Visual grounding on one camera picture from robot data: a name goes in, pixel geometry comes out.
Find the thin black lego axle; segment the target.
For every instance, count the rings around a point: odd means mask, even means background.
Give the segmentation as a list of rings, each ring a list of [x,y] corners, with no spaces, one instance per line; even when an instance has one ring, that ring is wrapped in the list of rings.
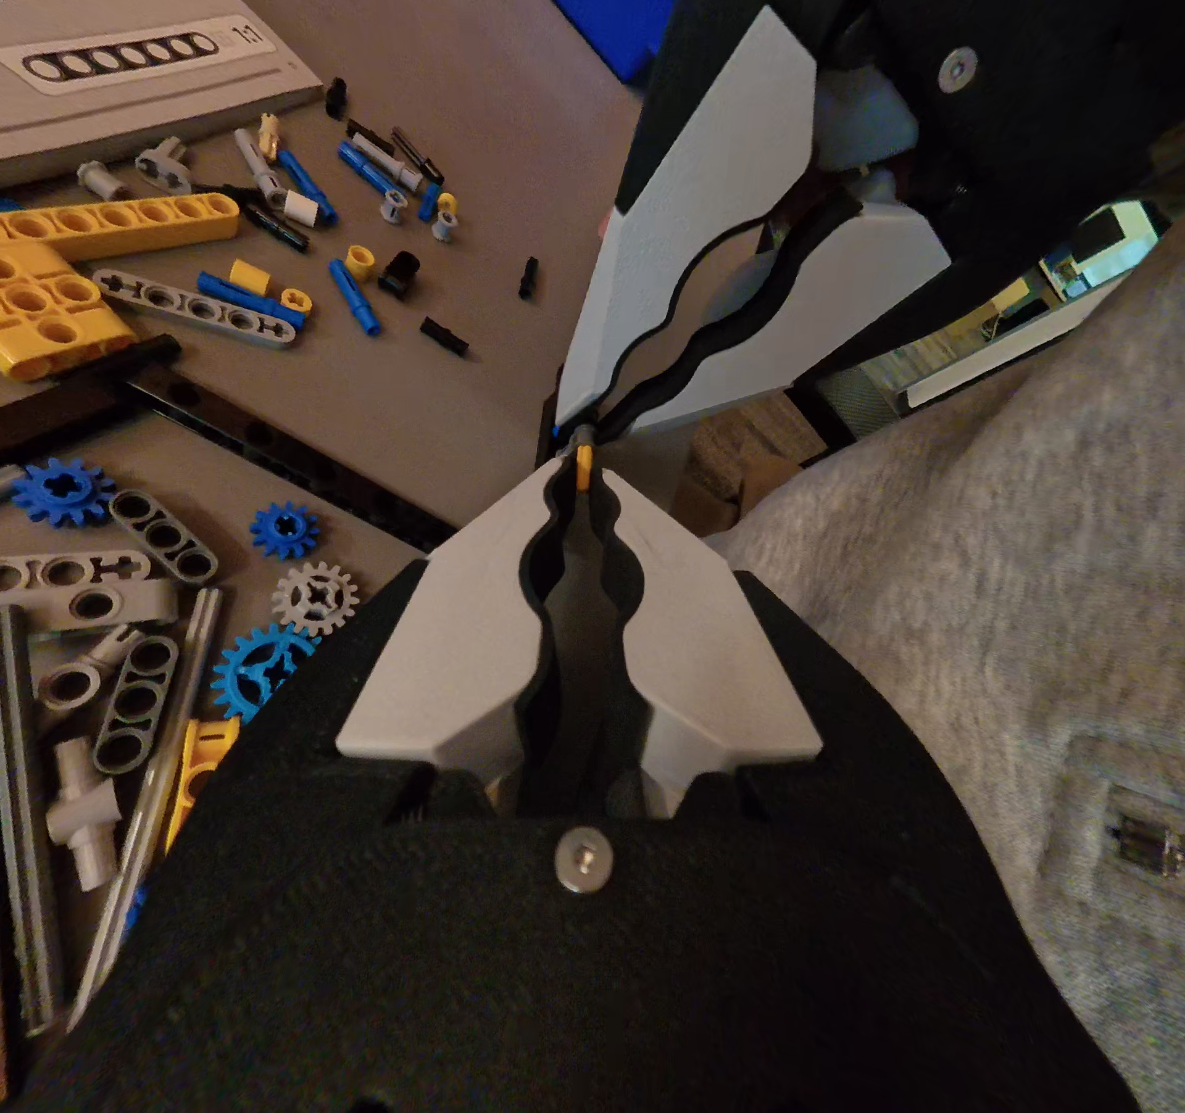
[[[446,178],[430,159],[412,143],[405,131],[397,126],[392,127],[393,146],[407,158],[410,165],[417,167],[422,177],[429,182],[439,187],[446,186]]]

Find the yellow long lego beam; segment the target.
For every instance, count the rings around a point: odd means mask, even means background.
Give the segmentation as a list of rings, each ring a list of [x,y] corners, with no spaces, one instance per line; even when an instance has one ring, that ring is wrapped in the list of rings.
[[[1,214],[2,245],[36,242],[69,262],[232,239],[240,208],[221,192],[20,208]]]

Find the black lego bar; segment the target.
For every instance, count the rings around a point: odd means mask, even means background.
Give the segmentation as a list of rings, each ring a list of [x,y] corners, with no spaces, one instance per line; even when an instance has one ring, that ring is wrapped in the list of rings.
[[[155,335],[67,372],[50,386],[1,406],[1,464],[24,465],[123,419],[135,411],[130,378],[168,368],[183,348]]]

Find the black long lego beam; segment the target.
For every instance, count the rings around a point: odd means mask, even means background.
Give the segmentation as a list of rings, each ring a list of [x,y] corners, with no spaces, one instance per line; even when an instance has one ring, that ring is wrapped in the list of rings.
[[[422,553],[434,551],[457,531],[447,519],[165,364],[144,364],[114,379],[114,385],[137,405],[155,410]]]

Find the grey and black long pin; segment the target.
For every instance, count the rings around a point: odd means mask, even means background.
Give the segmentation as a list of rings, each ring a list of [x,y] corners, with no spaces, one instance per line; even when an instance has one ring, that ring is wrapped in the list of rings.
[[[352,117],[346,120],[347,143],[365,157],[365,160],[385,173],[385,177],[415,196],[422,194],[422,169],[412,161],[395,154],[393,143],[382,140],[369,127],[362,126]]]

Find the light grey thick liftarm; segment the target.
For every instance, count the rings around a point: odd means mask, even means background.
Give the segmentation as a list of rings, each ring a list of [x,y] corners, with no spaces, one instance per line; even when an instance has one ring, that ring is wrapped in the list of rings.
[[[1,602],[20,607],[27,626],[44,633],[125,623],[170,623],[178,616],[176,587],[158,578],[121,583],[14,587],[1,593]]]

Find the dark grey long axle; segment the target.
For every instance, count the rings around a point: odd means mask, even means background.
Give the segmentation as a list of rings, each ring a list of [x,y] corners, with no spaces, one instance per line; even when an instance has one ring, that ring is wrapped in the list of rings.
[[[11,602],[1,607],[1,708],[2,854],[22,1028],[34,1037],[63,1006],[64,966],[26,619]]]

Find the light grey thin slotted liftarm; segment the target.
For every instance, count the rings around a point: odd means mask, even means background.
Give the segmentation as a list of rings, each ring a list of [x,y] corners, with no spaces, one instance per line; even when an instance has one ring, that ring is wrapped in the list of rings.
[[[130,548],[1,554],[1,594],[143,581],[153,568],[150,555]]]

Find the white lego cross connector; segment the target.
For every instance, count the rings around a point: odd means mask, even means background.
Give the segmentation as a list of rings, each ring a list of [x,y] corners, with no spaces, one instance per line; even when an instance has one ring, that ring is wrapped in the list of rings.
[[[53,752],[61,788],[45,826],[51,842],[72,853],[81,891],[91,892],[116,872],[114,829],[122,813],[114,777],[95,766],[87,737],[57,742]]]

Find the black long lego pin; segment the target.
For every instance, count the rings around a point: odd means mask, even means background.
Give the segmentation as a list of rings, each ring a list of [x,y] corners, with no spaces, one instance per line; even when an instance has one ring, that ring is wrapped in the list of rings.
[[[309,250],[309,238],[292,227],[290,223],[275,216],[267,206],[263,193],[256,187],[234,184],[203,184],[194,182],[196,192],[221,193],[239,207],[241,216],[246,218],[253,226],[272,235],[299,253]]]

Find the small blue lego gear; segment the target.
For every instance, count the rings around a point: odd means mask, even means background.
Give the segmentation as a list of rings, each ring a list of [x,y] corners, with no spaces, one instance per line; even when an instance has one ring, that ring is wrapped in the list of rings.
[[[265,555],[295,559],[312,552],[319,539],[318,515],[293,501],[271,503],[256,512],[248,531]]]
[[[91,467],[81,458],[50,457],[43,465],[26,465],[13,485],[13,501],[31,521],[53,527],[101,525],[109,518],[109,503],[116,492],[103,469]]]

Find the small black lego assembly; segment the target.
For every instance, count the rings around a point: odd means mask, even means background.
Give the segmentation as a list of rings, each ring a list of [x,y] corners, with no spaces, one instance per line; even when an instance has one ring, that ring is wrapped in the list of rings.
[[[570,521],[576,503],[588,494],[597,445],[597,428],[592,422],[577,424],[558,446],[559,470],[551,483],[556,512],[561,519]]]

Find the grey sweatpants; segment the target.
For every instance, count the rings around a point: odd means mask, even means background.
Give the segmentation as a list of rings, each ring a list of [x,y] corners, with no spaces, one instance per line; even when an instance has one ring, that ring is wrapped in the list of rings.
[[[1142,1110],[1182,1110],[1184,226],[707,542],[886,697]]]

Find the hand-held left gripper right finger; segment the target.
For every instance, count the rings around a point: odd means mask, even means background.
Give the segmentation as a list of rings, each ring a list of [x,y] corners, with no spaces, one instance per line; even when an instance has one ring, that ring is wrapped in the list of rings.
[[[595,758],[611,809],[670,818],[701,775],[813,761],[822,737],[727,562],[611,469],[592,528],[616,609]]]

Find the large blue lego gear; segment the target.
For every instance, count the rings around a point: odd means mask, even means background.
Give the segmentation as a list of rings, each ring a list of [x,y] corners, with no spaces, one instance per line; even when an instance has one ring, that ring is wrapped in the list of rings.
[[[214,667],[214,703],[227,718],[251,722],[259,709],[312,656],[321,636],[275,622],[240,635]]]

